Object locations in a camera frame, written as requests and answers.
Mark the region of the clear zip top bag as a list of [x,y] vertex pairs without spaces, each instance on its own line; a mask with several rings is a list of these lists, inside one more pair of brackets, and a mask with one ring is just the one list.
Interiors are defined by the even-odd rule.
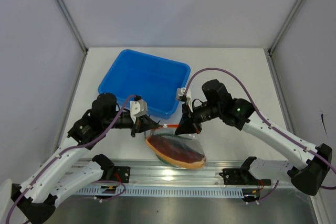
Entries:
[[206,155],[194,134],[176,135],[177,124],[164,124],[144,133],[146,145],[162,162],[179,169],[202,169]]

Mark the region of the orange purple sweet potato slice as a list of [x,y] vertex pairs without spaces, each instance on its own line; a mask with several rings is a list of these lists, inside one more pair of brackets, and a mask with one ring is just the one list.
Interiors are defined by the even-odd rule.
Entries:
[[163,162],[179,168],[200,169],[206,164],[206,157],[181,140],[162,135],[152,135],[145,139],[147,146]]

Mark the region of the blue plastic bin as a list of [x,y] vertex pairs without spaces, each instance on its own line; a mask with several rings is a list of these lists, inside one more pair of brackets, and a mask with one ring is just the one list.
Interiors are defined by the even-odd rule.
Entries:
[[112,93],[120,104],[131,94],[139,95],[150,115],[169,119],[179,104],[176,91],[186,86],[190,72],[185,63],[125,49],[102,79],[98,93]]

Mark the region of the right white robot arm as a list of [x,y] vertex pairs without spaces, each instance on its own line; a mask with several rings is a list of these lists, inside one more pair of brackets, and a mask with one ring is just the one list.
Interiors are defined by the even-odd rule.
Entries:
[[262,140],[286,158],[286,161],[247,158],[239,174],[244,183],[274,179],[290,182],[307,195],[317,194],[330,170],[331,147],[326,144],[316,146],[280,128],[255,109],[251,102],[233,98],[225,85],[216,79],[204,83],[202,91],[206,101],[194,106],[191,93],[186,88],[177,90],[177,100],[183,105],[176,135],[199,134],[203,122],[219,118],[226,125]]

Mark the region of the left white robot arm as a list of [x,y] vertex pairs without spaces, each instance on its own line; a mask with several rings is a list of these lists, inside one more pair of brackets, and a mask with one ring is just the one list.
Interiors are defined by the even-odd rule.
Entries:
[[131,136],[159,127],[147,114],[147,104],[130,95],[122,106],[112,93],[102,93],[91,108],[74,123],[52,156],[29,179],[12,184],[10,209],[18,208],[29,223],[44,223],[68,197],[91,183],[121,184],[115,178],[114,163],[96,155],[84,168],[67,176],[67,171],[106,137],[110,129],[129,129]]

